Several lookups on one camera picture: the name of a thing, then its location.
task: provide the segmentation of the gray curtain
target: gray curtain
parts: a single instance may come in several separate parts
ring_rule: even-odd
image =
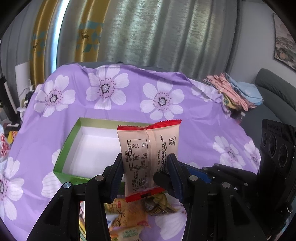
[[[98,61],[203,78],[225,71],[238,0],[111,0]]]
[[[30,60],[35,19],[43,0],[32,0],[13,20],[2,37],[0,57],[3,74],[15,105],[19,106],[15,66]]]
[[[57,67],[74,62],[81,11],[86,0],[71,0],[65,12],[57,50]]]
[[[227,63],[226,69],[225,69],[225,72],[229,73],[229,74],[231,72],[231,69],[232,69],[232,66],[234,63],[234,59],[235,59],[235,55],[237,53],[237,47],[239,44],[239,37],[240,37],[241,28],[242,28],[242,0],[237,0],[237,21],[236,21],[236,25],[235,25],[232,47],[231,47],[231,51],[229,54],[228,63]]]

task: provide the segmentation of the open gift box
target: open gift box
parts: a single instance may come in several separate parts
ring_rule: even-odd
[[[121,153],[118,126],[146,126],[115,120],[79,118],[69,133],[54,166],[61,183],[86,183],[102,174]]]

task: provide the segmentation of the snack bag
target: snack bag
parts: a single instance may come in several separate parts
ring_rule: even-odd
[[[143,227],[132,227],[110,232],[111,241],[141,241],[139,235]]]
[[[108,228],[111,227],[113,221],[118,218],[119,214],[108,214],[106,213],[106,219],[107,219],[107,224],[108,224]]]
[[[3,162],[9,153],[10,145],[4,135],[4,128],[0,125],[0,162]]]
[[[153,175],[167,171],[169,154],[177,156],[180,123],[167,120],[145,127],[118,126],[127,202],[164,191],[156,187]]]
[[[13,141],[15,140],[15,137],[17,135],[18,131],[10,131],[7,138],[7,143],[11,145]]]
[[[105,203],[108,213],[118,214],[109,230],[134,226],[149,226],[148,216],[140,201],[127,203],[123,198],[115,198],[111,204]]]
[[[178,211],[171,206],[164,193],[158,193],[153,196],[143,198],[142,204],[145,211],[151,216],[160,216],[169,213],[176,213]]]

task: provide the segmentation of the deer pattern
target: deer pattern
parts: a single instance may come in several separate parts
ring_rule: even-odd
[[[38,44],[39,44],[39,41],[37,43],[35,43],[35,45],[33,45],[32,49],[36,49]]]

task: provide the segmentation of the gray sofa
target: gray sofa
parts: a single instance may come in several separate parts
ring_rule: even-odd
[[[241,127],[260,149],[263,119],[296,126],[296,88],[268,69],[261,69],[258,72],[255,85],[264,102],[246,112]]]

